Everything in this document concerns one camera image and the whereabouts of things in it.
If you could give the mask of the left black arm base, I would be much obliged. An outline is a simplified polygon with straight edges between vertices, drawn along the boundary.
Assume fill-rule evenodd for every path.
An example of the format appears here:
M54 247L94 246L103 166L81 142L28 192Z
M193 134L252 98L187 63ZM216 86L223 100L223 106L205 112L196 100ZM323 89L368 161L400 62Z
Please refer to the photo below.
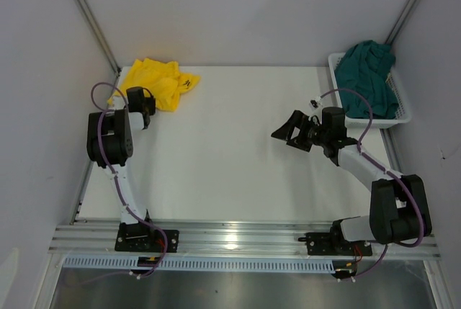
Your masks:
M142 223L119 224L115 251L161 253L164 248L164 237L160 231L151 229Z

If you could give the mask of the aluminium front rail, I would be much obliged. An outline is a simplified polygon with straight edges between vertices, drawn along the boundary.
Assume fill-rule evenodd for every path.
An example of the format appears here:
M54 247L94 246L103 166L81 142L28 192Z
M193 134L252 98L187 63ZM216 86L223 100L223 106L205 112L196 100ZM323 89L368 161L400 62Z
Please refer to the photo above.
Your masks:
M331 223L159 220L156 225L179 231L178 256L294 259L308 256L299 238L308 232L327 232ZM117 231L115 220L77 220L59 225L48 252L113 254Z

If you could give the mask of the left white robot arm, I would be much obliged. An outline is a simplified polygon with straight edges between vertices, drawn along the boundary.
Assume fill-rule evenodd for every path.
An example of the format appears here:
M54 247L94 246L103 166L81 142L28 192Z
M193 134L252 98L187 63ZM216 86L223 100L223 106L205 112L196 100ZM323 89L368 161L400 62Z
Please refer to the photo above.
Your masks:
M150 225L146 201L140 197L131 174L134 154L132 131L148 129L156 113L156 100L144 87L135 86L114 97L108 109L99 108L88 116L86 151L109 178L125 225Z

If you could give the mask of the left aluminium corner post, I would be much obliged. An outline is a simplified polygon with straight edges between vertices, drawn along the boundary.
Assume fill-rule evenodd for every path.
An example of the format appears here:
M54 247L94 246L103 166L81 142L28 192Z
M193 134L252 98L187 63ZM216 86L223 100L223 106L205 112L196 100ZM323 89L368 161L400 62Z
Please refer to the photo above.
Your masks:
M118 74L121 71L121 68L109 46L109 43L107 42L104 32L100 27L88 0L73 1L77 6L78 10L80 11L81 16L83 17L83 20L86 23L86 26L92 34L95 43L104 55L109 67L112 69L114 73Z

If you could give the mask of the yellow shorts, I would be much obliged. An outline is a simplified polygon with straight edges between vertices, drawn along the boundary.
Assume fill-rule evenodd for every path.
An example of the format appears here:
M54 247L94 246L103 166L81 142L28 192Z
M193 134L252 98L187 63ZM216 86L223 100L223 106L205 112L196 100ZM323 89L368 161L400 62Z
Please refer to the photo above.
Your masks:
M200 80L198 75L181 72L176 61L163 63L145 58L135 60L118 88L127 97L129 88L141 86L152 93L157 109L175 112L181 95L193 90Z

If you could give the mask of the white perforated plastic basket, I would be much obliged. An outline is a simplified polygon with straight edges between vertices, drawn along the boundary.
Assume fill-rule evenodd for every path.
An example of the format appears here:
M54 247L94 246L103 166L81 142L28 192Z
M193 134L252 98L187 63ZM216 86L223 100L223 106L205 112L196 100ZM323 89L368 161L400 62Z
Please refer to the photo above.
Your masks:
M338 84L336 82L335 70L337 65L341 62L341 59L344 57L345 53L332 53L328 56L328 67L331 74L331 81L334 89L338 89ZM390 69L390 73L386 78L386 84L393 91L397 101L398 108L395 111L395 117L393 119L379 119L373 117L371 128L377 129L388 129L398 124L406 124L411 121L412 112L410 102L408 100L405 89L401 83L400 77L398 76L395 66ZM339 91L334 93L334 98L332 100L337 107L344 107ZM347 128L364 128L368 124L368 119L357 119L350 118L346 116L345 119Z

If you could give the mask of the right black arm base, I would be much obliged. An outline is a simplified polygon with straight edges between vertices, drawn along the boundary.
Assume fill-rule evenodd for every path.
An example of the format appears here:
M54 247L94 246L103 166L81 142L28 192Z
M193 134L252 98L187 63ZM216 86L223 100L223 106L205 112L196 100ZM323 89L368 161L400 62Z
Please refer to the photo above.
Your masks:
M364 241L349 242L333 233L306 233L297 239L304 243L310 256L371 256L371 245Z

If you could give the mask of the green shorts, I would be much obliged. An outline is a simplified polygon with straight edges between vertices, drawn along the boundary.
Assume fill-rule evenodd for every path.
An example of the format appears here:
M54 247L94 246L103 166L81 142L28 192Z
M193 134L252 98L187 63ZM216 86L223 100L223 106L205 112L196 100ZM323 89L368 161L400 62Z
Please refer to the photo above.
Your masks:
M386 80L395 64L391 47L366 40L348 49L334 73L346 116L391 120L399 103Z

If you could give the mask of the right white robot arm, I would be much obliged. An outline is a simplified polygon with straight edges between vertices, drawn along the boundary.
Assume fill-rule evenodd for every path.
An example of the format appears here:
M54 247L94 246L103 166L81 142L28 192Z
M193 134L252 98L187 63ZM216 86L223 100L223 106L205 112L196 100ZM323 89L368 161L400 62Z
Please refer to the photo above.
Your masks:
M345 254L356 241L414 248L431 233L422 178L393 171L370 155L359 140L348 135L342 108L325 107L320 117L295 110L271 137L305 152L313 146L322 148L326 158L369 190L367 216L334 221L334 232L328 237L334 252Z

